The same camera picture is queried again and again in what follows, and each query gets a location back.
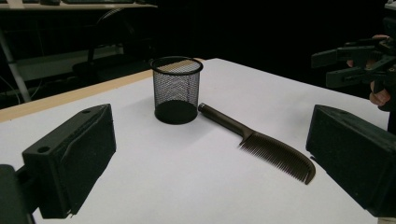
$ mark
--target chair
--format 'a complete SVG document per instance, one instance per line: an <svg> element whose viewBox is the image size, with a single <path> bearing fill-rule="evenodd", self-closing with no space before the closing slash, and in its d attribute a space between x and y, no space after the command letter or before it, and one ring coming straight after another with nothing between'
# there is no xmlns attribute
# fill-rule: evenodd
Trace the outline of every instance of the chair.
<svg viewBox="0 0 396 224"><path fill-rule="evenodd" d="M149 60L155 55L154 39L139 34L125 11L108 11L89 32L87 62L73 66L74 73L88 85L150 69ZM119 47L121 52L95 58L96 49L111 46Z"/></svg>

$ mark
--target cup base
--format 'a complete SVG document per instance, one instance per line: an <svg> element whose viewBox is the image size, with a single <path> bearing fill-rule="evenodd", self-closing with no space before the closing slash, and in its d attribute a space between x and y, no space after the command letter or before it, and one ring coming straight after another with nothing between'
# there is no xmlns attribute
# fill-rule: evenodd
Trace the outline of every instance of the cup base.
<svg viewBox="0 0 396 224"><path fill-rule="evenodd" d="M180 100L164 102L155 107L155 117L168 124L184 124L198 116L197 107Z"/></svg>

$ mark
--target cable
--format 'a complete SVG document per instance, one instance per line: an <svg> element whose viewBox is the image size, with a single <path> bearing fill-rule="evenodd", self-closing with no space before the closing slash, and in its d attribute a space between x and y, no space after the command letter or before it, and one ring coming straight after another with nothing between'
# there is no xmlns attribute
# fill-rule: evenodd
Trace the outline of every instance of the cable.
<svg viewBox="0 0 396 224"><path fill-rule="evenodd" d="M15 89L11 85L9 85L9 83L5 79L3 79L1 76L0 76L0 78L12 89L12 91L15 94L15 96L17 96L18 105L20 105L21 104L21 99L20 99L20 96L18 95L17 91L15 91Z"/></svg>
<svg viewBox="0 0 396 224"><path fill-rule="evenodd" d="M38 86L37 86L37 88L35 89L35 92L33 92L33 94L30 96L30 98L33 99L33 97L35 96L35 94L36 94L36 93L38 92L38 90L40 89L41 83L43 83L43 78L40 79L40 83L38 83Z"/></svg>

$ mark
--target white table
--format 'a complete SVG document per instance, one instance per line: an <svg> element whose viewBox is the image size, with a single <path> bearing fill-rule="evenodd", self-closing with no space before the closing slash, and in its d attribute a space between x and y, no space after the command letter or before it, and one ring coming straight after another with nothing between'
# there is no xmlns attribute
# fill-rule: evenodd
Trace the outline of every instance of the white table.
<svg viewBox="0 0 396 224"><path fill-rule="evenodd" d="M389 114L368 100L221 59L203 64L200 103L308 157L314 105L337 107L387 128ZM20 168L26 148L80 110L101 104L112 106L117 152L78 214L43 220L36 210L37 224L377 222L316 163L317 175L305 185L238 149L239 135L202 115L177 126L156 120L152 77L1 122L0 163ZM0 117L5 112L0 110Z"/></svg>

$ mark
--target black mesh cup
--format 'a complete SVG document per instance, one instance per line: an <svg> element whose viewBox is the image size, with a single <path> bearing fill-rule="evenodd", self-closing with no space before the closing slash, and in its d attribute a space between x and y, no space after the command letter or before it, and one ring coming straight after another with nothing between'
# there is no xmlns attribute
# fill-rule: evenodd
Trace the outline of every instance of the black mesh cup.
<svg viewBox="0 0 396 224"><path fill-rule="evenodd" d="M198 115L199 61L170 56L151 61L154 80L155 117L168 124L184 124Z"/></svg>

